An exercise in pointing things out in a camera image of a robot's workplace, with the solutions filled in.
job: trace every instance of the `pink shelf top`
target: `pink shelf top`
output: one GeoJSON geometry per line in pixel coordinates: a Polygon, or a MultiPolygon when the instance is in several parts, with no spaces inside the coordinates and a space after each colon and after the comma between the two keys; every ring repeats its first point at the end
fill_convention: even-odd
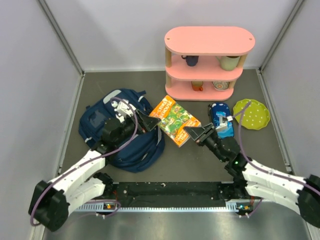
{"type": "Polygon", "coordinates": [[[167,32],[164,42],[179,55],[241,56],[256,41],[248,30],[237,26],[179,26],[167,32]]]}
{"type": "Polygon", "coordinates": [[[171,67],[165,68],[167,74],[180,81],[234,81],[242,72],[242,67],[236,67],[232,71],[225,71],[215,56],[200,56],[195,66],[188,66],[186,60],[180,55],[172,56],[171,67]]]}
{"type": "Polygon", "coordinates": [[[194,91],[191,82],[171,80],[171,87],[165,87],[166,93],[176,100],[185,101],[224,101],[231,97],[233,88],[218,91],[211,82],[203,83],[203,91],[194,91]]]}

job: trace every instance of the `green cup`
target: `green cup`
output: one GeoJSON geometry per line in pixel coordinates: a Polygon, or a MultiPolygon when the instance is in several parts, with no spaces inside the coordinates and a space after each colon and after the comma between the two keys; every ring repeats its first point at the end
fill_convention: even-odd
{"type": "Polygon", "coordinates": [[[220,67],[226,71],[232,71],[238,65],[240,56],[222,56],[221,58],[216,56],[216,59],[220,62],[220,67]]]}

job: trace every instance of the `yellow-green scalloped plate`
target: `yellow-green scalloped plate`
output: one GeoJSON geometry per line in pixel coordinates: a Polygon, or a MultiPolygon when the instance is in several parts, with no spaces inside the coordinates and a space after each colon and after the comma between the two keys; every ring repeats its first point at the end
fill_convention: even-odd
{"type": "MultiPolygon", "coordinates": [[[[266,127],[270,121],[270,113],[267,107],[254,99],[243,99],[238,101],[233,107],[233,115],[244,109],[244,106],[251,101],[250,106],[244,111],[242,119],[242,126],[247,129],[260,130],[266,127]]],[[[236,116],[235,119],[240,121],[241,114],[236,116]]]]}

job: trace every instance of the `white wall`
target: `white wall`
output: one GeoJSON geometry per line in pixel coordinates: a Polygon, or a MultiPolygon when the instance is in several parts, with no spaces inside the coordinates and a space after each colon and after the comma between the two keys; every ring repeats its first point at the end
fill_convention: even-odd
{"type": "Polygon", "coordinates": [[[35,0],[0,2],[0,239],[25,240],[35,185],[57,170],[80,76],[35,0]]]}
{"type": "Polygon", "coordinates": [[[320,1],[305,1],[265,70],[293,169],[320,176],[320,1]]]}
{"type": "Polygon", "coordinates": [[[164,69],[177,26],[240,26],[255,36],[245,67],[259,67],[297,0],[46,0],[86,71],[164,69]]]}

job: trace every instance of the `dark blue mug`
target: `dark blue mug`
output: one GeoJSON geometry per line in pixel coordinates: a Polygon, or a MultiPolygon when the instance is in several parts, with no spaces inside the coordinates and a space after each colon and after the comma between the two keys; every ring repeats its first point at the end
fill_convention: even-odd
{"type": "Polygon", "coordinates": [[[181,56],[182,59],[185,59],[185,62],[188,66],[194,67],[197,65],[199,56],[181,56]]]}

